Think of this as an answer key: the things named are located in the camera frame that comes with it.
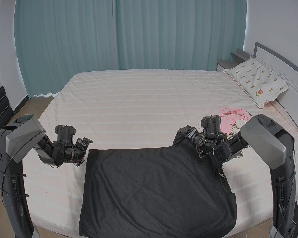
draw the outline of black t-shirt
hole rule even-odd
[[[177,132],[170,147],[89,150],[79,234],[221,238],[236,223],[222,164]]]

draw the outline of floral pillow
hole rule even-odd
[[[279,94],[289,89],[278,72],[267,69],[255,58],[224,71],[244,88],[259,108],[263,108],[264,104],[274,101]]]

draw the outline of mattress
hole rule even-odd
[[[124,70],[79,73],[65,85],[39,121],[53,141],[56,125],[76,128],[74,140],[87,137],[91,149],[171,146],[186,125],[198,128],[202,117],[221,106],[263,113],[280,123],[297,141],[298,131],[276,102],[259,109],[225,72]],[[50,231],[79,237],[86,163],[53,169],[31,150],[23,159],[28,207],[33,223]],[[253,151],[223,164],[237,199],[232,235],[273,216],[268,166]]]

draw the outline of tiled floor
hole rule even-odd
[[[22,116],[24,114],[34,114],[37,118],[41,116],[43,111],[47,108],[49,103],[53,100],[53,96],[49,97],[33,97],[30,99],[18,112],[16,116],[12,118],[14,120],[15,118]],[[272,218],[268,219],[250,229],[246,229],[245,231],[242,231],[238,234],[235,234],[233,236],[230,236],[229,238],[268,238],[269,237],[269,226],[272,222]],[[0,237],[14,237],[14,232],[11,227],[11,224],[8,220],[5,208],[2,205],[2,202],[0,202]],[[52,233],[50,231],[47,231],[43,228],[38,227],[38,231],[41,238],[62,238],[62,236],[59,236],[55,233]]]

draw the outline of gray wall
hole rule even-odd
[[[0,84],[14,110],[27,96],[15,50],[15,0],[0,0]]]
[[[253,55],[255,42],[298,65],[298,1],[247,0],[243,50]]]

